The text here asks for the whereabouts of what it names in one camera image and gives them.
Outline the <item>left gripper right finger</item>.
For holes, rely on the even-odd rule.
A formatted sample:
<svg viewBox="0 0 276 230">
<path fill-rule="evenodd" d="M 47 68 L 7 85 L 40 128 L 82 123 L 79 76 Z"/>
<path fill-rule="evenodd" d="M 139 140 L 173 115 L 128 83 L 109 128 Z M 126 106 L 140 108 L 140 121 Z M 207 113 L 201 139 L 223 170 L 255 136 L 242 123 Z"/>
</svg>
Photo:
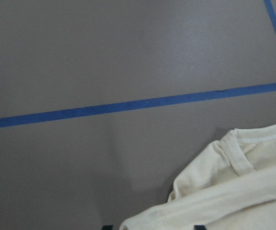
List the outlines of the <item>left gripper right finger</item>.
<svg viewBox="0 0 276 230">
<path fill-rule="evenodd" d="M 205 230 L 205 226 L 204 225 L 195 225 L 194 230 Z"/>
</svg>

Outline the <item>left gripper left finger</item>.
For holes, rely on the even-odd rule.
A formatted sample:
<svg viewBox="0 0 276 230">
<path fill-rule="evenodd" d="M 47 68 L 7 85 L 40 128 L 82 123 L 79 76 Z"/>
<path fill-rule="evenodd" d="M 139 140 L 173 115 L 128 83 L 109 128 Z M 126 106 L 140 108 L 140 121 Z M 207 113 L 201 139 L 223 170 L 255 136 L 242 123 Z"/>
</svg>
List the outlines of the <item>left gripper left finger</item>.
<svg viewBox="0 0 276 230">
<path fill-rule="evenodd" d="M 105 225 L 102 227 L 102 230 L 113 230 L 113 225 Z"/>
</svg>

